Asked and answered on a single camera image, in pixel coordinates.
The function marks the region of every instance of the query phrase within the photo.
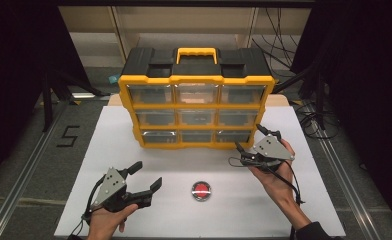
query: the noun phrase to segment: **human hand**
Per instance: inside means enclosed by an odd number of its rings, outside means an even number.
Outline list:
[[[295,151],[286,140],[281,139],[281,143],[292,156],[295,156]],[[293,180],[293,174],[289,165],[286,163],[281,164],[276,173],[291,183]],[[276,204],[281,201],[293,200],[293,189],[281,179],[278,179],[271,173],[264,173],[256,167],[249,167],[249,170],[261,182],[265,191]]]
[[[117,226],[120,232],[124,232],[124,219],[138,209],[137,204],[127,206],[123,210],[112,213],[104,208],[92,213],[90,230],[87,240],[108,240],[111,239]]]

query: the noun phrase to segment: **hand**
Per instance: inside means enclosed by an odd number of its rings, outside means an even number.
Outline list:
[[[109,212],[104,208],[94,211],[91,216],[87,240],[109,240],[117,226],[120,232],[124,232],[124,219],[137,209],[137,204],[132,204],[116,213]]]
[[[281,143],[290,152],[290,154],[295,156],[295,151],[287,141],[281,139]],[[287,160],[287,162],[289,165],[282,163],[276,173],[286,179],[289,183],[292,183],[293,174],[290,169],[292,162],[289,160]],[[296,230],[299,230],[311,223],[311,220],[309,220],[293,199],[293,189],[289,185],[274,176],[272,173],[264,173],[256,167],[249,167],[249,170],[256,178],[258,178],[265,191],[277,204]]]
[[[295,156],[295,151],[292,149],[292,147],[286,140],[282,139],[281,143],[290,152],[290,154],[292,154],[292,156]],[[253,173],[253,175],[256,178],[258,178],[258,180],[261,182],[262,186],[264,187],[265,191],[268,193],[268,195],[275,203],[278,203],[279,201],[283,201],[283,200],[293,199],[292,188],[286,183],[284,183],[282,180],[275,177],[273,174],[264,173],[256,167],[249,167],[249,170]],[[282,176],[290,183],[293,180],[292,171],[290,170],[289,165],[287,165],[286,163],[282,163],[280,167],[277,169],[276,173]]]

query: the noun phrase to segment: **yellow storage organizer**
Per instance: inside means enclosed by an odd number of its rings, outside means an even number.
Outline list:
[[[257,48],[133,48],[118,81],[145,148],[251,147],[275,80]]]

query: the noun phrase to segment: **white tabletop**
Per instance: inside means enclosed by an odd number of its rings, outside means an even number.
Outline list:
[[[304,212],[319,221],[329,235],[345,232],[318,172],[292,107],[267,107],[262,125],[280,130],[296,152],[293,169],[301,188]],[[263,135],[258,132],[255,141]],[[128,168],[137,161],[143,168],[128,176],[127,190],[148,190],[159,177],[161,189],[152,206],[136,211],[126,222],[125,233],[114,236],[142,238],[259,238],[289,236],[290,224],[246,168],[228,164],[237,150],[188,148],[159,150],[141,148],[132,134],[127,110],[104,107],[76,182],[59,221],[55,236],[71,234],[84,212],[91,189],[109,167]],[[212,195],[197,202],[192,185],[206,181]],[[81,232],[88,232],[84,224]]]

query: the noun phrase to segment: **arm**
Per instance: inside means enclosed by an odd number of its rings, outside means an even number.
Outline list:
[[[137,204],[132,204],[116,213],[111,213],[104,208],[94,211],[91,216],[87,240],[109,240],[118,226],[119,231],[124,232],[124,219],[136,211],[137,208]]]
[[[293,156],[295,155],[295,151],[287,141],[282,139],[281,143]],[[281,164],[276,173],[291,183],[293,175],[289,165]],[[273,174],[264,173],[256,167],[249,167],[249,170],[261,182],[267,194],[295,228],[298,239],[332,239],[324,232],[318,222],[312,223],[305,215],[295,202],[293,190],[289,185]]]

